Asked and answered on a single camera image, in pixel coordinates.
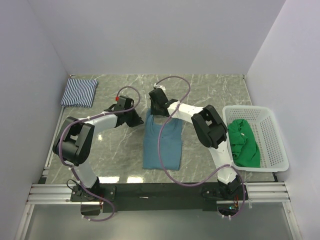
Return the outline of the teal blue tank top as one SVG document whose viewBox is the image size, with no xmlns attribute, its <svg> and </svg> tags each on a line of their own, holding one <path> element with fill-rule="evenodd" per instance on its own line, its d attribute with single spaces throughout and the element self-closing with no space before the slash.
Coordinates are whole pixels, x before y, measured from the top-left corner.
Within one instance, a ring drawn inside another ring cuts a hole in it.
<svg viewBox="0 0 320 240">
<path fill-rule="evenodd" d="M 149 109 L 146 113 L 142 167 L 147 170 L 161 170 L 164 165 L 166 170 L 178 171 L 182 157 L 182 129 L 183 121 L 171 119 L 158 136 L 161 125 L 155 122 L 155 116 Z"/>
</svg>

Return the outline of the blue white striped tank top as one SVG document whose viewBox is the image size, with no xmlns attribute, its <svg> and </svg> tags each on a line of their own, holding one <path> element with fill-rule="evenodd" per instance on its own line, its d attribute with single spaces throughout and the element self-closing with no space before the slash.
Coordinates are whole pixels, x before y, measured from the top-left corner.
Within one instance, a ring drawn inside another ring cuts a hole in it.
<svg viewBox="0 0 320 240">
<path fill-rule="evenodd" d="M 69 78 L 61 99 L 62 107 L 91 108 L 99 81 L 96 79 Z"/>
</svg>

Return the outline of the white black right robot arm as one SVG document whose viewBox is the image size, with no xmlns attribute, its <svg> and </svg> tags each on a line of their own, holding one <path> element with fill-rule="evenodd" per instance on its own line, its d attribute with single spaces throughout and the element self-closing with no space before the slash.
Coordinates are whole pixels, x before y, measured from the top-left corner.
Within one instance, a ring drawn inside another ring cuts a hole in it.
<svg viewBox="0 0 320 240">
<path fill-rule="evenodd" d="M 217 171 L 218 192 L 225 200 L 233 199 L 242 186 L 241 178 L 232 168 L 228 152 L 228 128 L 212 105 L 197 107 L 168 100 L 161 88 L 149 92 L 151 114 L 168 119 L 178 119 L 193 125 L 200 143 L 206 147 L 213 159 Z"/>
</svg>

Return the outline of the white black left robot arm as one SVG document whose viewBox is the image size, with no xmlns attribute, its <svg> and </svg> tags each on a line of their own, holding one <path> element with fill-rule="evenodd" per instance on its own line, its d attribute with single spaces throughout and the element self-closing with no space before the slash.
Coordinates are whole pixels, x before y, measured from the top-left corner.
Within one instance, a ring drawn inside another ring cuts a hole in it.
<svg viewBox="0 0 320 240">
<path fill-rule="evenodd" d="M 63 165 L 72 171 L 82 195 L 88 201 L 100 195 L 100 180 L 94 173 L 88 157 L 93 140 L 105 130 L 123 124 L 133 128 L 144 122 L 134 109 L 134 100 L 128 96 L 116 97 L 116 103 L 100 114 L 86 118 L 67 117 L 58 133 L 52 151 Z"/>
</svg>

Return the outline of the green tank top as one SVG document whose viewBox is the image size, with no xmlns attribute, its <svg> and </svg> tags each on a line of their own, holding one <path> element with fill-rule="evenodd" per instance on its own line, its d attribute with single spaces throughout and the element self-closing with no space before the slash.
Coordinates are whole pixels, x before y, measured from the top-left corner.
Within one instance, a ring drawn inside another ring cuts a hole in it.
<svg viewBox="0 0 320 240">
<path fill-rule="evenodd" d="M 228 125 L 228 136 L 234 164 L 243 168 L 260 168 L 260 149 L 248 121 L 235 119 Z"/>
</svg>

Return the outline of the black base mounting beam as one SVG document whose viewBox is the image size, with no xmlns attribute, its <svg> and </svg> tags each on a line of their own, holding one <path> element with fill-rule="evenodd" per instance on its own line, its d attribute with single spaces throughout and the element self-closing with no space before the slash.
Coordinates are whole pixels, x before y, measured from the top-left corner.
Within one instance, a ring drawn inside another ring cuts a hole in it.
<svg viewBox="0 0 320 240">
<path fill-rule="evenodd" d="M 98 209 L 89 209 L 89 204 L 97 202 L 103 213 L 157 210 L 216 212 L 219 201 L 239 204 L 248 199 L 246 187 L 238 185 L 228 189 L 220 182 L 206 182 L 195 187 L 175 183 L 102 183 L 95 195 L 91 196 L 75 185 L 70 201 L 82 203 L 83 214 L 97 215 Z"/>
</svg>

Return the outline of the white plastic laundry basket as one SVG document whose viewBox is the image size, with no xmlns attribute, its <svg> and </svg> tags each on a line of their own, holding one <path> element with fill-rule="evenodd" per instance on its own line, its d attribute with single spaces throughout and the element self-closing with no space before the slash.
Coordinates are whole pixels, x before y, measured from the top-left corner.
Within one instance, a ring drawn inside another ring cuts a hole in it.
<svg viewBox="0 0 320 240">
<path fill-rule="evenodd" d="M 288 170 L 286 150 L 276 118 L 269 108 L 255 105 L 227 105 L 222 109 L 222 116 L 226 125 L 237 119 L 246 120 L 260 151 L 260 167 L 242 167 L 232 161 L 236 169 L 272 173 Z"/>
</svg>

